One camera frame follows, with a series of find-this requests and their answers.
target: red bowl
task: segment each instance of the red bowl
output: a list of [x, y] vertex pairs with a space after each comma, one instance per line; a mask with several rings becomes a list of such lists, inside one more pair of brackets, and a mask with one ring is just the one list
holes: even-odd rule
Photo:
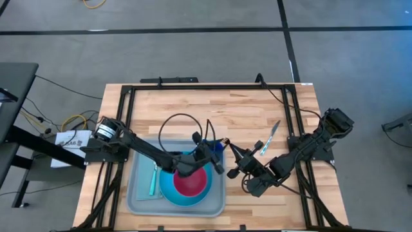
[[173, 185], [185, 197], [195, 197], [205, 190], [207, 174], [203, 168], [195, 171], [190, 177], [179, 177], [178, 172], [173, 175]]

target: wooden table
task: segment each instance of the wooden table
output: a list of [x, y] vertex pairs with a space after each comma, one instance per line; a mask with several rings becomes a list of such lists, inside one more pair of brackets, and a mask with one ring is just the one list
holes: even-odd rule
[[[121, 84], [108, 84], [104, 92], [100, 117], [116, 117]], [[296, 84], [299, 105], [302, 109], [319, 112], [314, 87]], [[273, 90], [281, 99], [281, 92]], [[297, 124], [292, 110], [295, 131]], [[266, 142], [274, 123], [281, 120], [272, 143], [265, 155], [256, 157], [265, 163], [272, 157], [288, 153], [288, 136], [284, 106], [277, 102], [268, 90], [138, 90], [133, 106], [131, 129], [141, 138], [157, 138], [161, 124], [175, 113], [188, 113], [205, 126], [210, 119], [218, 138], [228, 137], [241, 148], [253, 148], [258, 140]], [[301, 112], [305, 132], [311, 133], [317, 127], [318, 118]], [[185, 117], [171, 120], [162, 132], [165, 138], [191, 139], [198, 128]], [[329, 210], [343, 224], [347, 224], [346, 213], [335, 171], [323, 161], [312, 162], [319, 196]], [[127, 210], [126, 189], [131, 168], [131, 160], [125, 163], [118, 203], [115, 229], [239, 229], [245, 224], [247, 229], [304, 229], [301, 199], [284, 188], [269, 188], [261, 197], [256, 198], [241, 190], [241, 177], [226, 178], [226, 206], [223, 213], [215, 218], [193, 217], [155, 217], [133, 215]], [[226, 171], [235, 166], [232, 152], [226, 150]], [[96, 186], [100, 164], [87, 167], [74, 226], [79, 225], [91, 210], [91, 202]], [[100, 181], [97, 200], [102, 191], [104, 173]], [[295, 172], [285, 185], [298, 190]], [[309, 200], [312, 223], [316, 223], [312, 200]], [[111, 199], [109, 199], [103, 225], [108, 224]]]

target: blue-handled knife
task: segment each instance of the blue-handled knife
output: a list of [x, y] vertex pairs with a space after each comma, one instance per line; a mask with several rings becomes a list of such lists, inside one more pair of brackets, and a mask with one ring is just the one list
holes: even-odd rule
[[265, 144], [265, 146], [263, 147], [263, 149], [260, 151], [260, 155], [265, 154], [266, 149], [269, 147], [269, 144], [270, 144], [270, 142], [271, 142], [272, 139], [273, 139], [273, 135], [275, 134], [275, 132], [276, 132], [276, 130], [277, 130], [277, 127], [279, 126], [279, 123], [281, 123], [280, 120], [279, 120], [277, 123], [275, 123], [275, 126], [273, 126], [272, 131], [271, 131], [270, 136], [269, 136], [269, 139], [268, 139], [268, 141], [266, 142], [266, 144]]
[[153, 196], [155, 194], [155, 188], [156, 188], [156, 175], [157, 175], [157, 165], [155, 162], [154, 164], [154, 170], [153, 170], [153, 175], [152, 175], [152, 181], [150, 183], [150, 192], [149, 195]]

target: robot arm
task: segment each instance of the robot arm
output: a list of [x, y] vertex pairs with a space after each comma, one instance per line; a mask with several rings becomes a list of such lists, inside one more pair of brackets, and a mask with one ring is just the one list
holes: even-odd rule
[[335, 144], [329, 143], [330, 139], [341, 139], [351, 132], [352, 128], [353, 121], [340, 109], [329, 109], [312, 134], [299, 138], [290, 153], [275, 157], [266, 165], [254, 157], [255, 152], [263, 147], [261, 141], [255, 144], [252, 151], [231, 144], [237, 167], [230, 170], [227, 176], [234, 179], [240, 171], [252, 176], [247, 181], [247, 190], [253, 196], [260, 197], [270, 186], [278, 187], [283, 183], [290, 176], [296, 162], [312, 158], [320, 149], [329, 150]]
[[208, 162], [213, 164], [217, 173], [222, 174], [224, 169], [219, 164], [220, 158], [212, 151], [213, 146], [221, 140], [203, 140], [198, 132], [193, 133], [192, 139], [196, 149], [189, 155], [184, 155], [180, 151], [163, 151], [137, 137], [132, 131], [126, 129], [123, 122], [104, 118], [94, 137], [89, 141], [89, 145], [80, 149], [87, 155], [95, 156], [101, 153], [118, 155], [132, 149], [155, 161], [162, 170], [169, 173], [177, 171], [181, 177], [192, 175]]

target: black desk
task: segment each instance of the black desk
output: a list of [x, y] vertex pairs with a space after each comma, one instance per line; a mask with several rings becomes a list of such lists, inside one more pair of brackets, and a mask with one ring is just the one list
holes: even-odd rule
[[17, 102], [3, 103], [0, 106], [0, 188], [11, 165], [26, 169], [12, 207], [21, 205], [28, 185], [26, 177], [33, 163], [32, 159], [16, 155], [20, 145], [80, 169], [86, 169], [82, 157], [13, 125], [32, 87], [38, 67], [35, 63], [0, 63], [0, 87], [19, 98]]

